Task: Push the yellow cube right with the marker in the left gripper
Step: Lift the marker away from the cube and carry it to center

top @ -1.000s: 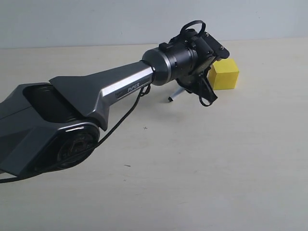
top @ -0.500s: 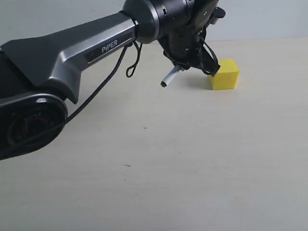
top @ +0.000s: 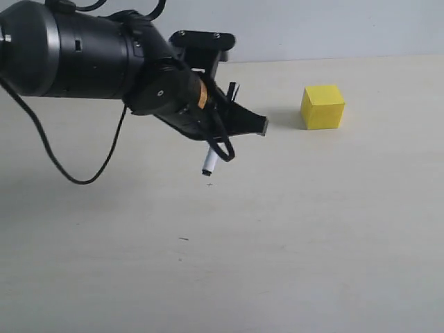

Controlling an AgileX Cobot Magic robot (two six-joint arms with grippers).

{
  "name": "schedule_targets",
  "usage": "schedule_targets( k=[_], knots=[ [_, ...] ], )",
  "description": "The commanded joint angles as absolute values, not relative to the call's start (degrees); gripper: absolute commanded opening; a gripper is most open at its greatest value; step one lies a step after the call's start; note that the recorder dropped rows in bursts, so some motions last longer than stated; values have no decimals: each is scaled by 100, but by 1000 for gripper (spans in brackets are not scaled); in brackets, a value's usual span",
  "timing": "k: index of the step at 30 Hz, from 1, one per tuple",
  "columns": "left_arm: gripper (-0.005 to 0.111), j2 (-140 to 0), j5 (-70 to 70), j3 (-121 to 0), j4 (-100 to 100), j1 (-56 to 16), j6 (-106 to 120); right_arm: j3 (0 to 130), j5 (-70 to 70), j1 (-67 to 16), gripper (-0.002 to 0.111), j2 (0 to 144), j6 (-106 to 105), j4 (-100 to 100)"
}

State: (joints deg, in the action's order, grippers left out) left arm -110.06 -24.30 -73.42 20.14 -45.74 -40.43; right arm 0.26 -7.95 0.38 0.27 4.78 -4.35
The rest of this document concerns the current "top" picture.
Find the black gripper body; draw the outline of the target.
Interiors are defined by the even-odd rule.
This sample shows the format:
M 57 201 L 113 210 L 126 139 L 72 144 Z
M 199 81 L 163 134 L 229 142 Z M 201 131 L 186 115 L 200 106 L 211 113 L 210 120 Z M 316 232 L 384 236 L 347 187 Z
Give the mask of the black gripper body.
M 126 95 L 132 114 L 153 115 L 188 139 L 220 141 L 229 101 L 215 80 L 188 67 L 147 18 L 133 16 L 128 27 L 144 57 Z

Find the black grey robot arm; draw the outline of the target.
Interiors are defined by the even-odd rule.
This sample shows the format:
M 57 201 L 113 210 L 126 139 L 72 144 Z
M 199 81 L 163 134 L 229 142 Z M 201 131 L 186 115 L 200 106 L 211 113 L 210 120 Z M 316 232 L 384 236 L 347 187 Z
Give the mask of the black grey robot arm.
M 22 96 L 120 99 L 193 140 L 264 135 L 267 118 L 214 81 L 235 42 L 205 31 L 165 40 L 134 10 L 94 17 L 18 1 L 1 12 L 1 77 Z

